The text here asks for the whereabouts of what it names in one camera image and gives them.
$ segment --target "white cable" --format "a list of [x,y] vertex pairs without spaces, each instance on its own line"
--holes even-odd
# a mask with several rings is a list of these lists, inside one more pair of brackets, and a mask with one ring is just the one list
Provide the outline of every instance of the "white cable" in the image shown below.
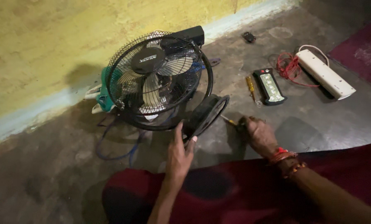
[[324,56],[324,58],[325,58],[325,60],[326,60],[326,65],[329,67],[329,59],[327,58],[327,56],[319,49],[319,48],[317,48],[316,46],[313,46],[313,45],[303,45],[303,46],[301,46],[300,48],[299,48],[299,52],[300,52],[300,50],[303,48],[303,47],[312,47],[312,48],[315,48],[315,49],[317,49],[321,54],[322,54],[322,56]]

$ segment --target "maroon cloth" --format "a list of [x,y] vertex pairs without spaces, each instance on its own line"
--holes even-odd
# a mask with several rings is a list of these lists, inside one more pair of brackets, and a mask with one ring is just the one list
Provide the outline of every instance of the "maroon cloth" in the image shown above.
[[329,56],[371,83],[371,23],[335,47]]
[[[300,160],[371,206],[371,144],[299,154]],[[103,191],[110,223],[145,223],[164,174],[126,169]],[[170,223],[316,223],[316,206],[262,159],[235,161],[188,174]]]

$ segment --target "screwdriver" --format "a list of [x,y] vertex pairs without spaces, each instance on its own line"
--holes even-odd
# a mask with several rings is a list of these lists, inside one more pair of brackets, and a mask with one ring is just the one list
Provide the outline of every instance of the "screwdriver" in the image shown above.
[[224,115],[220,115],[224,120],[228,121],[228,123],[234,125],[234,126],[237,126],[237,124],[235,123],[235,121],[231,120],[231,119],[228,119],[226,118]]
[[253,88],[253,83],[252,83],[252,79],[250,78],[250,76],[246,77],[246,83],[248,84],[250,95],[252,96],[253,101],[257,103],[255,99],[255,94],[254,94],[255,89]]

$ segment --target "electric fan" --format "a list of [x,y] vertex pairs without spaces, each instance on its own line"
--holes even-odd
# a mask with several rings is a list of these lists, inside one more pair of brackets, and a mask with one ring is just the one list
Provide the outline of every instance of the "electric fan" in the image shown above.
[[229,97],[211,95],[213,72],[199,48],[203,43],[203,29],[198,26],[177,33],[155,31],[123,46],[105,74],[109,97],[122,120],[144,130],[173,129],[180,119],[172,116],[193,97],[204,66],[207,90],[184,122],[185,140],[206,130],[223,112]]

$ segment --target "fan hub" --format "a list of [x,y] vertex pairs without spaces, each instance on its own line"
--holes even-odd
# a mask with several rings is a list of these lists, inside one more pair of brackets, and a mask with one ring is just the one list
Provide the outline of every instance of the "fan hub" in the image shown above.
[[143,48],[133,56],[131,67],[135,73],[151,74],[162,66],[165,56],[160,48]]

